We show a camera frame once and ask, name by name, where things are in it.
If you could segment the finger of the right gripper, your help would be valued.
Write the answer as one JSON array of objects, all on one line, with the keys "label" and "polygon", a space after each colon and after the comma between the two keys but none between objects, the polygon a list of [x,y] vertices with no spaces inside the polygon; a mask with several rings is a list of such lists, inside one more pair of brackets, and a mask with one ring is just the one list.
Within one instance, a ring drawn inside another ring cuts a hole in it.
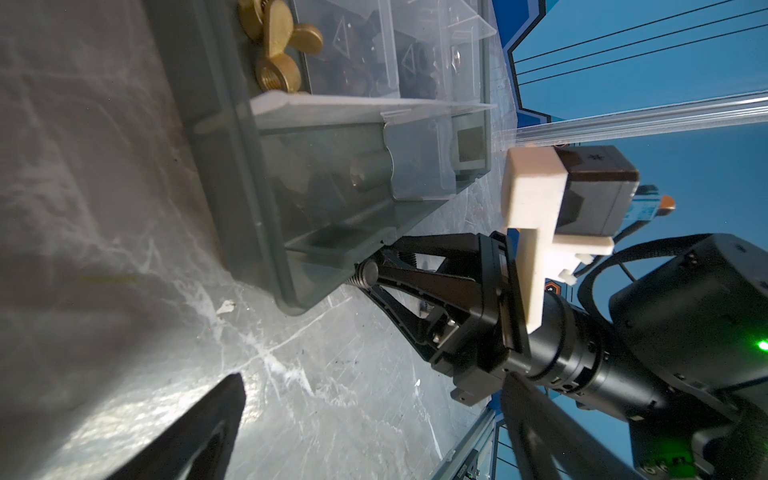
[{"label": "finger of the right gripper", "polygon": [[451,355],[460,329],[480,313],[480,284],[470,278],[378,265],[362,293],[392,321],[423,360]]},{"label": "finger of the right gripper", "polygon": [[443,257],[437,273],[471,279],[482,278],[480,240],[477,234],[443,234],[404,236],[391,245],[382,247],[375,255],[378,278],[392,278],[396,271],[417,271],[411,262],[400,258],[404,254]]}]

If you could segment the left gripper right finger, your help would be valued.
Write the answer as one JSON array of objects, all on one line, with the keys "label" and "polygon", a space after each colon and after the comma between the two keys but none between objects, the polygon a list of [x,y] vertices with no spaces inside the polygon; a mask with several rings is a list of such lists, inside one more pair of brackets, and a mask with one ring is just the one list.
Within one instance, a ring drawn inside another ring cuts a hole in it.
[{"label": "left gripper right finger", "polygon": [[523,479],[639,479],[553,401],[518,373],[509,373],[501,408]]}]

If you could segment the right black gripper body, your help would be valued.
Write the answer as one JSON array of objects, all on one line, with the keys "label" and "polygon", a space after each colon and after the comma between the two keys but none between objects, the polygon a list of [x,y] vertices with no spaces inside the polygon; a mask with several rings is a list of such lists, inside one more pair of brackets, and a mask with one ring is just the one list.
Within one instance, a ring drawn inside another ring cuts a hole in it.
[{"label": "right black gripper body", "polygon": [[666,407],[666,385],[619,340],[606,320],[547,293],[542,324],[529,332],[513,243],[482,235],[472,254],[446,260],[442,272],[480,272],[481,300],[450,336],[449,352],[435,360],[454,380],[455,400],[472,405],[520,373],[534,385],[573,399],[578,407],[619,420],[645,420]]}]

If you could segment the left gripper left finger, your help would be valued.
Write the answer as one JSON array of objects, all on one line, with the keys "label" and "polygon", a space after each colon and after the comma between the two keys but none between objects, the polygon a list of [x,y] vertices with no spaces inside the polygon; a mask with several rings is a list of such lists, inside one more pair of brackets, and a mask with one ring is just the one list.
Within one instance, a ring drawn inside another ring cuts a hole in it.
[{"label": "left gripper left finger", "polygon": [[114,471],[111,479],[223,479],[246,392],[242,375],[222,379],[155,440]]}]

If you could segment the black wing nut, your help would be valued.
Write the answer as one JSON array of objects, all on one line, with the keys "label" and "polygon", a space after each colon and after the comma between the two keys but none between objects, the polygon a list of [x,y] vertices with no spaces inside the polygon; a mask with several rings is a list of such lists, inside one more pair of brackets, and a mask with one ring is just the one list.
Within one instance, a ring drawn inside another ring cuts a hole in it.
[{"label": "black wing nut", "polygon": [[403,98],[445,100],[442,49],[434,35],[426,39],[395,32],[399,91]]},{"label": "black wing nut", "polygon": [[380,13],[368,17],[331,10],[320,23],[322,52],[308,60],[311,91],[321,95],[383,97],[394,94],[389,84]]}]

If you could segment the black bolt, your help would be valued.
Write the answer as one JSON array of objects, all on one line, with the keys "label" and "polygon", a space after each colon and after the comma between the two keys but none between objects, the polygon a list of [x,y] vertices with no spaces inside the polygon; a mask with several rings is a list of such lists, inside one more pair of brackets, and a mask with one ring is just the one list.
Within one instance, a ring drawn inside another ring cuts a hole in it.
[{"label": "black bolt", "polygon": [[347,284],[360,288],[370,289],[379,280],[379,266],[373,259],[367,259],[356,265],[355,273],[348,279]]}]

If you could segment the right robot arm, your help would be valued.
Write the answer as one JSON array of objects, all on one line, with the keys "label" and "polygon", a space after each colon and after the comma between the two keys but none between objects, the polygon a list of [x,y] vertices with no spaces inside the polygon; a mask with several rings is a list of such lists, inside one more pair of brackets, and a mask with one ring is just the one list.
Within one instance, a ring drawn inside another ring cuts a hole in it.
[{"label": "right robot arm", "polygon": [[575,249],[502,233],[409,236],[352,283],[453,398],[500,395],[525,479],[763,479],[767,254],[729,234]]}]

